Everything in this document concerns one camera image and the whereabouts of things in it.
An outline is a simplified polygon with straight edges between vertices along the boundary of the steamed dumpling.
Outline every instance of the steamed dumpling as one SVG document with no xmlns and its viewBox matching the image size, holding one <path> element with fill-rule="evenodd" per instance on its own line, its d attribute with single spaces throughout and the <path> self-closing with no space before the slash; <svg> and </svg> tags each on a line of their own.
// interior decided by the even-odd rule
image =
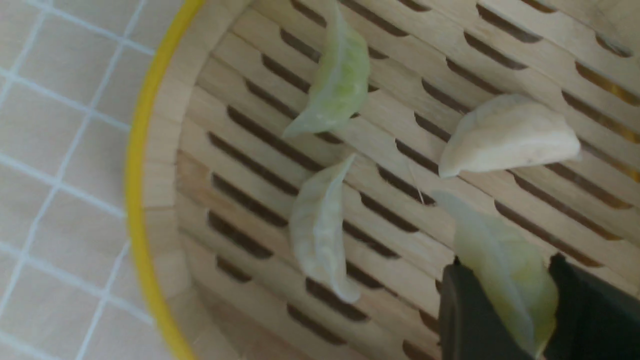
<svg viewBox="0 0 640 360">
<path fill-rule="evenodd" d="M 330 0 L 330 19 L 309 103 L 284 131 L 283 137 L 321 133 L 340 127 L 367 97 L 370 73 L 367 42 L 342 17 L 338 2 Z"/>
<path fill-rule="evenodd" d="M 450 193 L 431 196 L 456 220 L 453 247 L 460 262 L 473 270 L 515 342 L 538 358 L 556 328 L 558 290 L 537 248 Z"/>
<path fill-rule="evenodd" d="M 500 95 L 460 120 L 440 158 L 440 177 L 555 163 L 579 152 L 560 113 L 522 95 Z"/>
<path fill-rule="evenodd" d="M 348 303 L 360 298 L 360 289 L 346 277 L 342 242 L 342 180 L 354 159 L 355 154 L 307 180 L 289 219 L 291 245 L 304 273 Z"/>
</svg>

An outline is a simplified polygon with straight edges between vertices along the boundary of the bamboo steamer basket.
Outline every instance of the bamboo steamer basket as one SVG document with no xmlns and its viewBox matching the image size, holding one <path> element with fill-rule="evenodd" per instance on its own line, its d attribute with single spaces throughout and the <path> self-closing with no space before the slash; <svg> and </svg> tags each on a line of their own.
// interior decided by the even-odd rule
<svg viewBox="0 0 640 360">
<path fill-rule="evenodd" d="M 345 0 L 370 45 L 349 126 L 282 140 L 307 101 L 325 0 L 187 0 L 138 101 L 127 207 L 150 312 L 180 360 L 440 359 L 446 190 L 638 297 L 640 3 Z M 437 176 L 463 114 L 501 93 L 563 113 L 581 161 Z M 302 182 L 358 152 L 345 180 L 353 305 L 288 245 Z"/>
</svg>

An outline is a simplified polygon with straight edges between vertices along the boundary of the wooden slat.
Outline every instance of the wooden slat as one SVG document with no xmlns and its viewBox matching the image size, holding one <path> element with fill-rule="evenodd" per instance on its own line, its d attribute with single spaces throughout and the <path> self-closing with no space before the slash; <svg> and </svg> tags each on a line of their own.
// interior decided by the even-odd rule
<svg viewBox="0 0 640 360">
<path fill-rule="evenodd" d="M 373 319 L 354 322 L 342 316 L 321 300 L 307 293 L 305 277 L 289 265 L 275 258 L 268 260 L 252 259 L 248 253 L 224 239 L 223 235 L 216 231 L 211 231 L 208 240 L 207 246 L 211 246 L 211 250 L 215 254 L 230 261 L 251 276 L 253 281 L 266 286 L 279 297 L 287 299 L 304 313 L 322 319 L 321 323 L 323 325 L 335 332 L 336 335 L 344 338 L 361 353 L 377 359 L 397 359 L 402 356 L 402 342 L 404 339 L 399 337 L 397 332 L 382 328 Z M 207 248 L 195 243 L 193 240 L 183 241 L 187 244 L 189 253 L 206 253 L 209 256 L 209 271 L 215 271 L 216 259 L 213 252 L 207 251 Z M 435 343 L 433 343 L 431 352 L 433 354 L 438 352 Z"/>
<path fill-rule="evenodd" d="M 366 360 L 346 346 L 335 346 L 317 337 L 287 314 L 286 301 L 255 282 L 240 284 L 212 268 L 212 253 L 188 247 L 189 265 L 201 286 L 215 292 L 225 302 L 256 320 L 261 326 L 279 335 L 299 351 L 317 359 Z"/>
<path fill-rule="evenodd" d="M 310 360 L 303 352 L 260 326 L 255 320 L 234 308 L 219 296 L 198 285 L 208 315 L 227 337 L 229 343 L 246 360 Z"/>
<path fill-rule="evenodd" d="M 211 199 L 214 199 L 218 203 L 227 202 L 229 204 L 233 204 L 232 200 L 226 199 L 223 194 L 219 193 L 213 195 Z M 237 209 L 235 209 L 234 212 L 242 212 L 242 209 L 239 209 L 240 207 L 238 205 L 235 205 L 235 207 Z M 214 231 L 203 221 L 203 215 L 207 213 L 205 208 L 191 199 L 181 196 L 179 196 L 178 208 L 182 214 L 183 231 L 189 233 L 190 236 L 197 238 L 198 241 L 206 244 L 207 246 L 214 247 L 215 244 L 219 242 L 219 239 L 216 237 L 219 237 L 220 234 L 217 232 L 214 234 Z M 245 214 L 245 216 L 252 222 L 259 222 L 257 219 L 251 219 L 254 215 L 250 213 Z M 256 233 L 260 233 L 262 231 L 269 232 L 268 228 L 268 225 L 262 224 L 257 228 L 245 227 L 243 228 L 243 231 L 246 234 L 252 234 L 252 237 L 256 238 Z M 269 240 L 265 240 L 264 237 L 258 239 L 261 244 L 273 250 L 275 254 L 274 258 L 277 258 L 277 262 L 286 263 L 291 269 L 300 273 L 298 264 L 295 259 L 293 259 L 291 251 L 289 250 L 289 244 L 287 243 L 285 236 L 281 236 L 275 241 L 271 240 L 271 238 L 269 238 Z M 388 263 L 385 264 L 380 261 L 380 258 L 376 259 L 375 256 L 372 256 L 371 251 L 357 243 L 357 241 L 350 238 L 347 239 L 346 242 L 349 260 L 360 268 L 370 269 L 374 266 L 382 266 L 383 268 L 398 267 L 399 270 L 397 273 L 403 272 L 404 274 L 411 274 L 411 270 L 407 270 L 406 265 L 403 266 L 402 261 L 396 261 L 393 263 L 394 266 L 389 266 Z M 393 275 L 396 276 L 395 279 L 382 280 L 392 284 L 394 281 L 400 279 L 397 277 L 399 274 Z M 424 278 L 422 280 L 418 280 L 415 277 L 412 278 L 410 275 L 409 279 L 413 282 L 425 281 Z M 400 334 L 406 339 L 414 341 L 416 344 L 423 344 L 426 348 L 433 348 L 436 346 L 438 341 L 437 334 L 425 327 L 421 322 L 420 314 L 416 309 L 407 306 L 407 304 L 393 297 L 385 290 L 370 290 L 368 288 L 361 288 L 361 290 L 363 293 L 362 298 L 355 304 L 355 307 L 361 309 L 365 314 L 369 315 L 386 328 L 392 329 L 394 332 Z"/>
<path fill-rule="evenodd" d="M 249 61 L 250 61 L 249 58 L 243 57 L 242 62 L 234 61 L 233 66 L 242 67 L 242 66 L 245 66 Z M 253 73 L 257 70 L 252 68 L 251 70 L 248 70 L 248 71 L 250 72 L 248 72 L 247 74 Z M 267 77 L 269 76 L 268 74 L 270 73 L 265 72 L 263 73 L 262 77 Z M 264 86 L 265 88 L 270 89 L 269 91 L 272 94 L 281 94 L 281 95 L 278 95 L 278 98 L 281 99 L 281 101 L 287 102 L 287 104 L 290 107 L 297 109 L 299 111 L 304 106 L 304 103 L 305 103 L 304 94 L 302 94 L 298 89 L 294 88 L 288 83 L 282 81 L 281 79 L 273 75 L 270 75 L 270 76 L 274 77 L 275 79 L 270 79 L 269 81 L 265 81 L 266 78 L 264 79 L 255 78 L 254 80 L 256 82 L 262 81 L 261 85 Z M 209 75 L 209 77 L 214 81 L 214 79 L 217 79 L 218 77 L 220 77 L 220 73 L 217 72 L 215 76 Z M 383 152 L 385 152 L 385 154 L 380 154 L 380 156 L 387 156 L 387 157 L 389 156 L 388 155 L 389 149 L 385 149 Z M 542 201 L 538 200 L 537 198 L 533 197 L 531 194 L 520 189 L 520 187 L 517 184 L 515 184 L 515 182 L 513 181 L 513 178 L 509 181 L 507 177 L 505 176 L 500 177 L 499 175 L 494 173 L 491 173 L 488 175 L 482 175 L 482 176 L 470 174 L 468 175 L 468 177 L 471 179 L 475 179 L 474 183 L 476 184 L 476 186 L 480 185 L 480 187 L 484 191 L 491 192 L 491 194 L 496 196 L 498 199 L 500 199 L 501 202 L 510 204 L 508 205 L 510 208 L 524 209 L 522 203 L 519 200 L 515 200 L 514 198 L 509 198 L 504 193 L 504 189 L 502 188 L 502 186 L 509 186 L 512 190 L 510 196 L 513 196 L 514 194 L 517 193 L 521 199 L 528 199 L 527 201 L 524 202 L 524 204 L 526 204 L 528 209 L 531 209 L 531 206 L 534 204 L 536 210 L 532 211 L 531 215 L 527 217 L 529 218 L 533 217 L 533 219 L 537 219 L 535 222 L 537 222 L 539 226 L 543 226 L 548 230 L 549 230 L 549 226 L 551 226 L 553 230 L 552 233 L 556 232 L 557 236 L 564 239 L 565 241 L 568 241 L 568 239 L 572 239 L 572 241 L 576 241 L 574 246 L 581 249 L 581 251 L 585 251 L 592 258 L 603 259 L 604 258 L 602 256 L 603 252 L 601 250 L 606 249 L 605 251 L 608 252 L 609 255 L 605 255 L 605 257 L 609 257 L 609 260 L 607 260 L 605 264 L 608 266 L 611 266 L 616 271 L 621 272 L 623 276 L 628 277 L 628 279 L 630 279 L 632 283 L 637 283 L 637 273 L 635 273 L 635 270 L 631 270 L 632 267 L 636 266 L 635 259 L 637 258 L 637 254 L 636 254 L 636 252 L 638 251 L 637 248 L 624 242 L 619 244 L 615 244 L 615 243 L 606 244 L 605 242 L 602 241 L 601 238 L 599 238 L 598 236 L 595 236 L 595 234 L 588 231 L 586 232 L 585 228 L 583 228 L 578 223 L 575 223 L 575 225 L 572 225 L 573 220 L 567 219 L 564 215 L 557 215 L 557 211 L 555 209 L 546 206 L 546 204 L 543 205 Z M 588 247 L 580 245 L 581 243 L 584 244 L 585 241 L 588 241 L 589 243 Z M 625 249 L 623 250 L 623 252 L 626 251 L 627 249 L 631 252 L 627 254 L 628 261 L 627 261 L 627 265 L 625 265 L 625 267 L 631 266 L 627 268 L 628 270 L 623 270 L 623 267 L 620 266 L 619 261 L 620 261 L 620 256 L 622 256 L 621 254 L 618 254 L 618 250 L 620 249 Z"/>
<path fill-rule="evenodd" d="M 254 28 L 254 30 L 247 30 L 247 29 L 239 29 L 239 26 L 241 24 L 244 24 L 241 21 L 239 21 L 236 26 L 234 27 L 234 31 L 238 32 L 239 34 L 242 34 L 242 36 L 244 36 L 247 41 L 250 41 L 253 45 L 260 47 L 262 49 L 262 51 L 264 53 L 267 53 L 269 56 L 274 57 L 277 61 L 281 61 L 282 65 L 286 66 L 287 68 L 291 69 L 292 71 L 294 71 L 294 73 L 299 74 L 303 79 L 310 81 L 311 77 L 312 77 L 312 73 L 314 71 L 314 64 L 312 61 L 301 57 L 299 54 L 297 54 L 295 51 L 293 51 L 291 48 L 289 48 L 287 45 L 282 44 L 282 42 L 280 41 L 280 39 L 274 35 L 274 31 L 266 31 L 264 26 L 259 26 L 258 28 L 256 28 L 256 24 L 260 24 L 260 22 L 264 22 L 264 18 L 260 19 L 257 15 L 251 14 L 251 13 L 247 13 L 245 15 L 245 17 L 250 17 L 251 18 L 251 25 L 249 25 L 249 22 L 247 22 L 246 24 L 248 26 L 251 26 Z M 268 34 L 269 32 L 271 32 L 271 34 L 273 36 L 271 37 L 267 37 L 266 34 Z M 220 47 L 220 56 L 221 57 L 225 57 L 225 48 L 228 47 L 232 47 L 234 49 L 237 49 L 238 47 L 241 47 L 243 45 L 242 41 L 234 38 L 233 36 L 228 35 L 225 39 L 223 39 L 222 43 L 221 43 L 221 47 Z M 248 58 L 251 58 L 249 53 L 243 53 L 244 56 L 248 56 Z M 237 57 L 229 57 L 227 56 L 227 62 L 234 62 L 235 59 Z M 306 63 L 305 66 L 301 66 L 299 64 L 301 63 Z M 401 104 L 399 104 L 398 102 L 394 102 L 393 100 L 389 100 L 389 101 L 385 101 L 387 97 L 385 97 L 384 95 L 382 95 L 380 92 L 376 92 L 374 94 L 371 94 L 371 97 L 375 97 L 376 99 L 374 101 L 371 102 L 372 106 L 375 107 L 374 110 L 370 111 L 367 113 L 367 116 L 371 119 L 371 120 L 376 120 L 377 117 L 375 117 L 374 115 L 376 114 L 384 114 L 381 115 L 382 116 L 388 116 L 388 117 L 395 117 L 395 118 L 402 118 L 402 114 L 407 114 L 407 117 L 411 117 L 411 119 L 408 119 L 408 122 L 410 123 L 408 126 L 411 128 L 410 132 L 404 132 L 404 135 L 413 135 L 413 137 L 416 139 L 417 142 L 420 143 L 424 143 L 424 137 L 422 135 L 420 135 L 422 133 L 421 129 L 418 129 L 417 132 L 414 128 L 416 128 L 415 126 L 415 122 L 413 121 L 413 112 L 406 109 L 404 106 L 402 106 Z M 431 102 L 428 105 L 429 107 L 429 113 L 428 115 L 430 115 L 428 117 L 429 120 L 432 120 L 435 124 L 437 124 L 438 126 L 440 126 L 442 129 L 446 130 L 447 132 L 452 133 L 455 129 L 455 126 L 457 124 L 457 121 L 459 120 L 459 115 L 457 113 L 455 113 L 455 111 L 451 111 L 451 109 L 448 109 L 446 106 L 444 106 L 442 103 L 439 102 Z M 381 122 L 379 122 L 380 124 L 382 124 L 383 126 L 386 124 L 389 126 L 389 128 L 391 129 L 390 131 L 393 131 L 393 129 L 397 129 L 398 127 L 398 122 L 394 122 L 394 123 L 390 123 L 388 122 L 386 119 L 382 119 Z M 439 157 L 439 152 L 441 151 L 440 148 L 442 146 L 438 146 L 438 149 L 436 150 L 436 153 L 438 154 Z M 585 161 L 589 160 L 590 162 L 594 163 L 597 162 L 597 160 L 593 159 L 593 156 L 586 153 L 584 155 L 584 157 L 586 158 Z M 584 175 L 580 170 L 578 169 L 578 173 L 581 175 Z M 533 171 L 540 171 L 543 172 L 544 174 L 546 174 L 547 172 L 544 171 L 544 169 L 541 170 L 533 170 Z M 598 172 L 591 172 L 592 174 L 601 174 L 600 171 Z M 585 176 L 585 178 L 587 179 L 592 179 L 593 176 Z M 546 181 L 541 185 L 541 187 L 545 187 L 545 186 L 554 186 L 554 183 L 559 183 L 560 186 L 564 184 L 564 179 L 559 177 L 559 176 L 547 176 Z M 633 186 L 632 189 L 629 189 L 629 191 L 627 191 L 625 193 L 625 195 L 627 194 L 631 194 L 632 199 L 633 200 L 640 200 L 638 199 L 638 195 L 640 194 L 640 187 L 638 186 L 638 184 L 634 183 L 633 181 L 631 181 L 630 179 L 627 181 L 627 183 L 630 186 Z M 622 188 L 620 186 L 620 182 L 616 182 L 614 183 L 609 183 L 606 187 L 607 190 L 613 190 L 616 193 L 620 193 L 620 189 Z M 582 191 L 580 191 L 579 189 L 577 190 L 577 194 L 576 195 L 571 195 L 569 193 L 561 193 L 561 195 L 563 195 L 563 198 L 560 198 L 561 201 L 564 201 L 565 203 L 567 203 L 567 205 L 569 207 L 576 207 L 576 201 L 574 200 L 574 197 L 582 197 L 583 199 L 579 200 L 581 202 L 589 202 L 592 201 L 592 196 L 590 196 L 587 193 L 584 193 Z M 617 233 L 619 231 L 619 228 L 622 227 L 623 228 L 623 234 L 622 236 L 630 238 L 630 239 L 638 239 L 638 232 L 636 230 L 636 225 L 638 223 L 637 220 L 640 220 L 640 218 L 637 217 L 637 215 L 633 212 L 630 211 L 628 212 L 628 214 L 625 215 L 618 215 L 617 212 L 613 211 L 612 209 L 609 209 L 608 207 L 602 207 L 599 206 L 597 208 L 594 209 L 594 211 L 600 211 L 602 214 L 598 214 L 598 215 L 593 215 L 590 216 L 589 218 L 592 219 L 593 221 L 595 221 L 596 223 L 599 223 L 603 226 L 605 226 L 606 228 L 608 228 L 608 230 L 610 230 L 610 232 L 612 233 Z"/>
<path fill-rule="evenodd" d="M 285 29 L 297 34 L 297 36 L 302 38 L 302 40 L 306 41 L 309 45 L 320 49 L 321 44 L 323 43 L 323 37 L 319 26 L 300 15 L 292 8 L 290 2 L 287 0 L 275 1 L 278 6 L 271 6 L 270 3 L 267 4 L 259 1 L 256 3 L 256 7 L 262 13 L 265 13 L 267 16 L 280 22 L 281 26 Z M 533 98 L 560 112 L 563 112 L 568 117 L 569 123 L 575 128 L 575 130 L 587 141 L 599 146 L 601 150 L 617 156 L 619 159 L 626 161 L 629 164 L 636 166 L 640 164 L 638 162 L 640 160 L 638 158 L 638 154 L 640 154 L 640 152 L 638 151 L 638 146 L 636 144 L 628 141 L 620 141 L 620 135 L 606 130 L 606 128 L 595 123 L 582 113 L 579 113 L 569 107 L 563 99 L 561 89 L 557 85 L 553 84 L 549 78 L 545 76 L 537 76 L 535 71 L 532 71 L 531 69 L 513 71 L 495 63 L 485 55 L 477 52 L 475 49 L 472 49 L 464 40 L 462 30 L 457 27 L 457 25 L 452 24 L 445 29 L 439 28 L 438 24 L 441 22 L 450 22 L 444 16 L 441 16 L 440 20 L 418 18 L 414 19 L 414 21 L 407 21 L 405 15 L 413 15 L 413 18 L 418 15 L 415 15 L 413 12 L 405 12 L 402 12 L 403 17 L 401 17 L 401 19 L 397 19 L 398 22 L 401 21 L 403 24 L 429 26 L 429 28 L 424 29 L 422 33 L 427 34 L 430 37 L 435 37 L 434 40 L 440 41 L 440 45 L 451 48 L 450 53 L 447 55 L 452 56 L 457 63 L 461 65 L 464 64 L 465 68 L 468 70 L 481 75 L 483 79 L 491 81 L 495 85 L 500 85 L 500 87 L 505 90 L 529 93 Z M 426 14 L 431 13 L 433 12 L 419 13 L 419 16 L 426 16 Z M 254 33 L 260 31 L 270 31 L 273 33 L 274 31 L 278 31 L 278 26 L 275 26 L 275 28 L 273 25 L 271 28 L 268 26 L 265 27 L 264 21 L 259 22 L 257 17 L 254 17 L 252 20 L 253 21 L 251 23 L 248 22 L 247 24 L 252 24 L 254 28 L 261 27 L 260 30 L 254 30 Z M 359 30 L 367 37 L 368 41 L 376 44 L 378 49 L 384 50 L 387 47 L 392 49 L 389 51 L 389 54 L 391 55 L 398 52 L 410 53 L 416 47 L 425 47 L 425 44 L 420 42 L 411 42 L 408 44 L 406 39 L 411 36 L 403 38 L 392 37 L 367 21 L 363 21 L 359 15 L 352 14 L 351 20 L 354 21 L 355 27 L 360 26 Z M 234 26 L 234 31 L 239 31 L 238 26 Z M 451 39 L 442 37 L 440 40 L 440 36 L 438 34 L 443 33 L 443 31 L 457 33 L 457 38 Z M 397 64 L 394 65 L 394 63 L 390 63 L 388 60 L 373 61 L 372 67 L 374 69 L 372 79 L 375 82 L 379 83 L 382 81 L 381 78 L 383 78 L 383 82 L 386 82 L 386 86 L 389 90 L 393 90 L 394 94 L 400 96 L 403 101 L 408 101 L 412 107 L 421 112 L 421 115 L 432 120 L 430 103 L 425 100 L 425 97 L 427 96 L 423 95 L 424 91 L 422 90 L 419 77 L 415 73 L 412 74 L 411 72 L 407 72 L 407 70 L 398 69 Z M 459 93 L 463 92 L 462 90 L 463 89 L 460 89 L 458 92 L 449 95 L 459 97 L 461 96 Z M 478 103 L 467 104 L 467 106 L 475 106 L 477 104 Z M 618 109 L 619 107 L 610 106 L 607 109 L 614 108 Z M 626 119 L 631 121 L 634 118 L 635 117 L 627 117 Z M 432 121 L 437 122 L 438 120 L 439 118 L 436 116 Z"/>
<path fill-rule="evenodd" d="M 211 160 L 212 158 L 203 159 L 202 161 L 205 163 L 211 163 Z M 233 162 L 229 159 L 225 159 L 224 155 L 222 154 L 219 154 L 216 160 L 221 161 L 221 163 L 226 163 L 227 166 L 230 166 L 230 168 L 233 170 L 240 170 L 237 165 L 233 164 Z M 186 174 L 196 171 L 198 172 L 198 174 L 202 174 L 202 176 L 188 176 L 187 179 L 181 181 L 179 188 L 182 192 L 192 198 L 201 199 L 202 201 L 204 201 L 203 199 L 206 199 L 207 201 L 204 203 L 204 206 L 209 209 L 213 209 L 214 211 L 221 207 L 224 207 L 226 209 L 233 206 L 235 202 L 229 201 L 228 197 L 220 194 L 219 192 L 215 192 L 212 186 L 208 183 L 206 175 L 209 173 L 209 171 L 207 171 L 206 168 L 202 168 L 201 165 L 194 161 L 189 161 L 187 158 L 183 160 L 181 166 L 185 168 L 183 172 L 185 172 Z M 224 171 L 221 167 L 216 167 L 216 171 L 219 174 L 223 174 L 224 176 L 230 176 L 230 178 L 228 179 L 229 182 L 233 183 L 234 186 L 239 188 L 239 190 L 252 196 L 255 200 L 263 203 L 265 206 L 268 206 L 273 211 L 278 211 L 276 210 L 276 202 L 284 202 L 284 213 L 279 213 L 279 215 L 283 216 L 284 218 L 288 218 L 287 214 L 290 212 L 292 198 L 287 197 L 284 194 L 282 194 L 281 197 L 271 198 L 263 195 L 263 193 L 261 192 L 252 191 L 250 186 L 247 186 L 246 183 L 243 186 L 241 183 L 234 182 L 237 181 L 237 179 L 235 177 L 231 177 L 235 175 L 228 171 L 230 168 L 228 168 L 227 171 Z M 251 184 L 258 184 L 259 188 L 267 190 L 268 193 L 273 193 L 276 191 L 275 189 L 270 188 L 269 184 L 265 183 L 258 177 L 246 173 L 243 175 L 246 177 L 252 177 Z M 364 209 L 362 205 L 358 205 L 359 202 L 354 201 L 353 196 L 349 196 L 346 201 L 348 204 L 350 204 L 350 206 L 346 206 L 345 208 L 346 219 L 350 222 L 353 222 L 356 226 L 362 227 L 363 225 L 371 224 L 372 222 L 384 224 L 384 222 L 380 221 L 381 219 L 372 218 L 373 214 Z M 231 212 L 223 213 L 222 211 L 217 211 L 216 214 L 225 217 L 227 221 L 235 223 L 236 226 L 244 229 L 246 225 L 242 225 L 243 217 L 241 217 L 240 214 L 246 217 L 247 221 L 250 218 L 255 218 L 255 215 L 252 215 L 247 211 L 241 211 L 240 209 L 238 209 L 240 205 L 238 205 L 237 203 L 235 204 L 236 205 L 234 209 L 239 212 L 233 218 L 229 219 L 229 216 L 233 214 Z M 264 222 L 256 221 L 255 224 L 262 224 L 262 227 L 267 227 L 264 226 Z M 391 226 L 382 225 L 380 226 L 380 229 L 389 230 L 391 229 Z M 284 229 L 281 229 L 280 231 L 264 231 L 264 234 L 261 231 L 256 231 L 255 233 L 249 235 L 252 235 L 253 238 L 260 239 L 264 238 L 265 234 L 269 234 L 268 239 L 270 239 L 271 241 L 275 241 L 275 243 L 278 244 L 277 248 L 269 247 L 271 250 L 277 251 L 279 254 L 287 254 L 287 258 L 289 258 L 292 263 L 295 263 L 295 261 L 292 260 L 289 243 L 287 241 L 288 234 Z M 412 241 L 410 237 L 402 237 L 400 233 L 396 233 L 396 235 L 398 235 L 398 237 L 388 238 L 384 236 L 384 233 L 376 233 L 376 239 L 389 246 L 392 250 L 398 250 L 398 253 L 400 255 L 407 255 L 409 257 L 408 259 L 412 259 L 415 263 L 419 264 L 419 268 L 426 268 L 428 270 L 431 270 L 433 274 L 427 275 L 421 271 L 418 271 L 409 264 L 405 263 L 403 260 L 385 261 L 381 259 L 380 256 L 377 255 L 377 253 L 367 250 L 361 243 L 354 240 L 350 236 L 346 236 L 345 238 L 347 257 L 349 260 L 352 260 L 355 265 L 361 267 L 363 271 L 371 274 L 381 281 L 385 281 L 390 289 L 411 300 L 414 304 L 418 305 L 432 316 L 437 316 L 439 298 L 435 289 L 434 278 L 441 277 L 442 267 L 444 267 L 444 265 L 450 261 L 447 261 L 447 258 L 436 258 L 435 254 L 432 254 L 428 251 L 428 247 L 425 247 L 421 243 L 416 243 L 415 240 Z M 447 253 L 449 255 L 449 260 L 452 259 L 451 252 L 446 251 L 445 254 Z M 429 263 L 440 263 L 441 265 L 440 267 L 438 267 L 436 265 L 430 265 Z M 400 275 L 404 277 L 406 281 L 395 281 L 395 279 L 397 279 L 397 276 Z"/>
</svg>

